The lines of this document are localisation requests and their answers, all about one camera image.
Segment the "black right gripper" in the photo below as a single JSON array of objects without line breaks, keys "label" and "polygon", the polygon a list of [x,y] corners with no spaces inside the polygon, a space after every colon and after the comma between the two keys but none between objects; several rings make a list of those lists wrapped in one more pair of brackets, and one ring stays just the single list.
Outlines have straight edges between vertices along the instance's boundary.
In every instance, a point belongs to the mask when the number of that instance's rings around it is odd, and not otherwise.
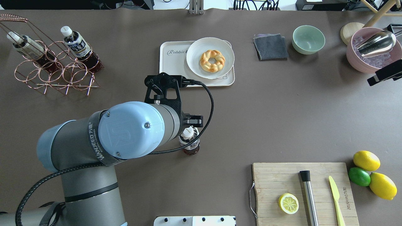
[{"label": "black right gripper", "polygon": [[376,71],[376,74],[367,79],[370,86],[373,86],[381,81],[392,78],[394,81],[402,77],[402,60],[396,60],[395,62],[383,67]]}]

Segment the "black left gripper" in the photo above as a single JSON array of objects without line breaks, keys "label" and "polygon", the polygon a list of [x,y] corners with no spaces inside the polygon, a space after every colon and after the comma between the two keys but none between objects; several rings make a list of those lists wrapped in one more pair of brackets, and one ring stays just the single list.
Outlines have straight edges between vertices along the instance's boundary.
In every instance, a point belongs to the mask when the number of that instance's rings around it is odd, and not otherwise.
[{"label": "black left gripper", "polygon": [[203,115],[191,115],[188,113],[182,113],[182,124],[185,127],[204,127]]}]

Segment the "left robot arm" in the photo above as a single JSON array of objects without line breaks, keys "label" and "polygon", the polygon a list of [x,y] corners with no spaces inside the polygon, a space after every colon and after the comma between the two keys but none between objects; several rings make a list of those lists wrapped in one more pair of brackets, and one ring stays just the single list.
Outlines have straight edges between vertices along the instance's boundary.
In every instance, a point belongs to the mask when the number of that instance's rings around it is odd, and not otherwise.
[{"label": "left robot arm", "polygon": [[[52,174],[31,187],[14,217],[1,215],[1,225],[126,226],[114,166],[151,153],[191,125],[202,127],[203,117],[132,101],[52,127],[36,148]],[[34,190],[56,176],[62,179],[64,202],[23,214]]]}]

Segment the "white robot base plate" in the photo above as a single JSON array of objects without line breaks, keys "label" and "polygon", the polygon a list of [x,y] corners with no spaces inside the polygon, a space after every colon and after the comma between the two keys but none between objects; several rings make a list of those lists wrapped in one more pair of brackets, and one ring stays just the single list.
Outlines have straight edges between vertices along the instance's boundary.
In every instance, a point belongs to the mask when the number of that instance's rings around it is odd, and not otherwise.
[{"label": "white robot base plate", "polygon": [[154,226],[236,226],[235,216],[160,216]]}]

